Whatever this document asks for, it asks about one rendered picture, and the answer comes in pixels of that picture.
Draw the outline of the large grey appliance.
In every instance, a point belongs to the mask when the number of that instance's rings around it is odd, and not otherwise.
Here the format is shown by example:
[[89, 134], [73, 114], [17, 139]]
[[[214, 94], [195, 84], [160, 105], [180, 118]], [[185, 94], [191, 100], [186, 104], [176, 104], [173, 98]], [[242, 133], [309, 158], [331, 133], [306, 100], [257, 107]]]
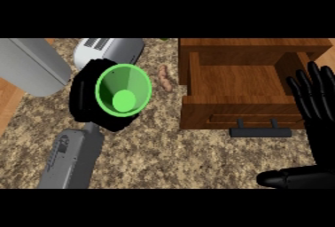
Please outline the large grey appliance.
[[46, 97], [68, 84], [71, 67], [43, 38], [0, 38], [0, 76], [30, 95]]

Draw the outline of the wooden drawer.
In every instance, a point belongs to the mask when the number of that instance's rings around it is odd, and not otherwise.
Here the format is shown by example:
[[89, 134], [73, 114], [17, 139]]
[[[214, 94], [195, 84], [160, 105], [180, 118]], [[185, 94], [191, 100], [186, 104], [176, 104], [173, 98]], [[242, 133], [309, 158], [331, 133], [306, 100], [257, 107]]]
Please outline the wooden drawer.
[[306, 70], [309, 56], [287, 52], [272, 66], [207, 66], [201, 54], [189, 55], [188, 95], [182, 98], [183, 129], [231, 129], [239, 122], [250, 128], [301, 129], [303, 116], [285, 78]]

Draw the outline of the wooden cabinet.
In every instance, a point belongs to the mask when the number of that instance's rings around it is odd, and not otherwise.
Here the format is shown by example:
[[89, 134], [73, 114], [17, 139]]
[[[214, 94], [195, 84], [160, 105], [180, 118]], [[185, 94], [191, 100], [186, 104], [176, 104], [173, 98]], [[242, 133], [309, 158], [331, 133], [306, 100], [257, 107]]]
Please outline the wooden cabinet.
[[316, 60], [332, 47], [328, 38], [180, 38], [179, 84], [188, 84], [189, 54], [205, 54], [210, 66], [272, 66], [287, 52], [304, 52]]

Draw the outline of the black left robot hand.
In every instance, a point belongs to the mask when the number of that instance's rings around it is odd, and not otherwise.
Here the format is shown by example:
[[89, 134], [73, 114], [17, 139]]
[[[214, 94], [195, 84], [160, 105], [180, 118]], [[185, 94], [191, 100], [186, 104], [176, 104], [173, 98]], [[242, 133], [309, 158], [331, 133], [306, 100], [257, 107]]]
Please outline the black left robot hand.
[[105, 70], [117, 63], [110, 59], [92, 59], [74, 77], [70, 91], [70, 113], [79, 122], [95, 122], [107, 130], [117, 132], [123, 130], [139, 117], [110, 115], [96, 101], [96, 83]]

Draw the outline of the green cup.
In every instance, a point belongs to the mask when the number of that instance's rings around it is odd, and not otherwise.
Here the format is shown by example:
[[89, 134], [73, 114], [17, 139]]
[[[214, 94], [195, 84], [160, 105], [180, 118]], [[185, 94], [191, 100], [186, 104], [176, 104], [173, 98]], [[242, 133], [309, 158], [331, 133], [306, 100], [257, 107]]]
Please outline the green cup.
[[141, 113], [152, 97], [152, 83], [145, 70], [132, 64], [110, 67], [98, 78], [95, 96], [110, 115], [130, 117]]

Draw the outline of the silver toaster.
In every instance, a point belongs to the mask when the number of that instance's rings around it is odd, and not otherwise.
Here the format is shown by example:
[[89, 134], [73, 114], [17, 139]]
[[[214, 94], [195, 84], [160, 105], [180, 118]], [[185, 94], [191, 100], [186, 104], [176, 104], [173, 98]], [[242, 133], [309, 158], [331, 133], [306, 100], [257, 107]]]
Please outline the silver toaster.
[[135, 65], [144, 49], [142, 38], [84, 38], [74, 50], [76, 68], [82, 70], [92, 59]]

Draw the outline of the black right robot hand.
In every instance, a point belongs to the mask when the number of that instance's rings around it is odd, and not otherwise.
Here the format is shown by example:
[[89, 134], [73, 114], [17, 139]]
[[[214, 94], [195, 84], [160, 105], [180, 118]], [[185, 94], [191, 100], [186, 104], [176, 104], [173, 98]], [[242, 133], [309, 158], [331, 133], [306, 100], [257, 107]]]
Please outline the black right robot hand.
[[335, 73], [328, 66], [307, 63], [307, 72], [287, 77], [316, 164], [270, 170], [257, 183], [275, 189], [335, 189]]

